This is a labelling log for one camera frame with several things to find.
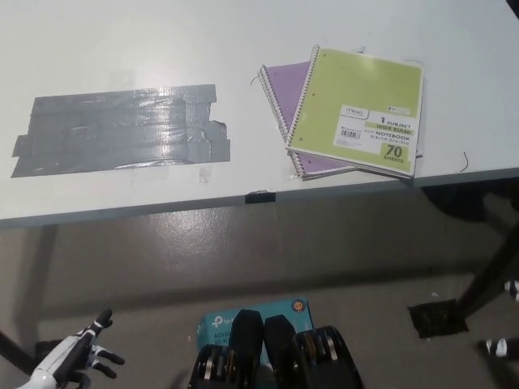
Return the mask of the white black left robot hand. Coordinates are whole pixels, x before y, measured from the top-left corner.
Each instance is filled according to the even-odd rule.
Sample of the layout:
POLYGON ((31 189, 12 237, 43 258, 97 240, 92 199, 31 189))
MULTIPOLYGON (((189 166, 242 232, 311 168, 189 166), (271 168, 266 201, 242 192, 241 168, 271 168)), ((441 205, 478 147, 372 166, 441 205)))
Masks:
POLYGON ((90 388, 92 380, 86 374, 89 369, 100 371, 107 378, 117 378, 117 373, 101 359, 115 365, 124 365, 125 359, 97 344, 99 335, 113 324, 112 314, 110 308, 105 309, 92 323, 58 341, 19 389, 65 388, 69 383, 90 388))

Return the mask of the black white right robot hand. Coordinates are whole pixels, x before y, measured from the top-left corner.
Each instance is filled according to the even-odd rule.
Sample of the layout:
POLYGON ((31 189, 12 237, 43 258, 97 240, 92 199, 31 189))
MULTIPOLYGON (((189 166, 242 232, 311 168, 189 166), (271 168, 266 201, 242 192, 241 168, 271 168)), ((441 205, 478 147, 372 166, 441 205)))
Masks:
MULTIPOLYGON (((509 280, 504 283, 504 291, 518 303, 518 281, 509 280)), ((485 343, 487 353, 492 357, 518 360, 519 339, 514 338, 500 338, 498 340, 487 340, 485 343)))

